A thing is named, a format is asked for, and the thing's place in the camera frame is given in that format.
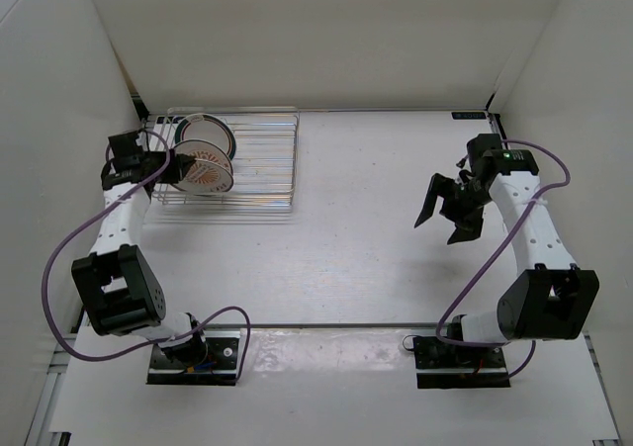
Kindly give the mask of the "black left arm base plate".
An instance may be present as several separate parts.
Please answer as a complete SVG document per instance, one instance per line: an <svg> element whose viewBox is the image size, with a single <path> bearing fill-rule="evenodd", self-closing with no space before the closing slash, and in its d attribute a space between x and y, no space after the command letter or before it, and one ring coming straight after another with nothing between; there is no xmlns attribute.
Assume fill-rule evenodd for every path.
<svg viewBox="0 0 633 446"><path fill-rule="evenodd" d="M202 355L183 363L153 347L146 383L151 386L229 386L237 384L242 335L239 330L207 330Z"/></svg>

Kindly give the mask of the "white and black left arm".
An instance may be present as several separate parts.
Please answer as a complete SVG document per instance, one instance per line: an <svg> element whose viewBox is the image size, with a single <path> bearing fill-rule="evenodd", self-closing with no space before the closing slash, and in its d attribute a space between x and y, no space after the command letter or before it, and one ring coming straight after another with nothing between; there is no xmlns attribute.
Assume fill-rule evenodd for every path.
<svg viewBox="0 0 633 446"><path fill-rule="evenodd" d="M174 150L143 151L114 157L101 173L105 207L110 208L131 188L135 192L101 222L97 240L87 256L72 263L71 275L95 332L136 335L157 341L171 361L196 367L208 355L204 335L191 333L199 323L188 312L169 313L162 288L139 247L145 214L155 183L142 180L163 164L159 182L180 182L195 158Z"/></svg>

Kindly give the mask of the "orange sunburst plate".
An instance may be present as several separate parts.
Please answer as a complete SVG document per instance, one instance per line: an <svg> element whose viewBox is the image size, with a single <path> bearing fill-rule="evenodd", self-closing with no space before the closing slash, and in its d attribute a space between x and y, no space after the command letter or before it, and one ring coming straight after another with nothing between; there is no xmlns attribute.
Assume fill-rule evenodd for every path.
<svg viewBox="0 0 633 446"><path fill-rule="evenodd" d="M174 188L196 195L224 193L232 189L231 161L217 145L201 139L187 139L177 143L174 149L177 155L195 159L183 180L173 184Z"/></svg>

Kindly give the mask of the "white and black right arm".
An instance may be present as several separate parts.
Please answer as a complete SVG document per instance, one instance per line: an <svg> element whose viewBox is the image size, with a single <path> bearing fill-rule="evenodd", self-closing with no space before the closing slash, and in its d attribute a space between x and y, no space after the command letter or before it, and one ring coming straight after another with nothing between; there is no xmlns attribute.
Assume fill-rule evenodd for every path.
<svg viewBox="0 0 633 446"><path fill-rule="evenodd" d="M573 340L588 318L599 281L583 269L565 247L548 211L545 194L571 182L566 172L558 183L542 184L532 145L518 149L501 142L471 140L456 178L432 176L415 223L438 212L454 224L451 244L473 241L483 229L484 208L494 204L507 235L462 289L437 322L436 338L455 366L465 367L481 348L515 340ZM502 253L513 251L517 277L496 306L480 314L453 313Z"/></svg>

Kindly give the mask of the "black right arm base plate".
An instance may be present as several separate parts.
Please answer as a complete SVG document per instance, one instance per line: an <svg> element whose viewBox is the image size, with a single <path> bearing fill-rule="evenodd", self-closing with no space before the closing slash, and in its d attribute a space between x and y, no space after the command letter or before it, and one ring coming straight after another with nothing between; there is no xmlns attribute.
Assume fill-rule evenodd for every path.
<svg viewBox="0 0 633 446"><path fill-rule="evenodd" d="M420 390L503 389L509 372L500 348L466 348L433 336L412 338L417 387Z"/></svg>

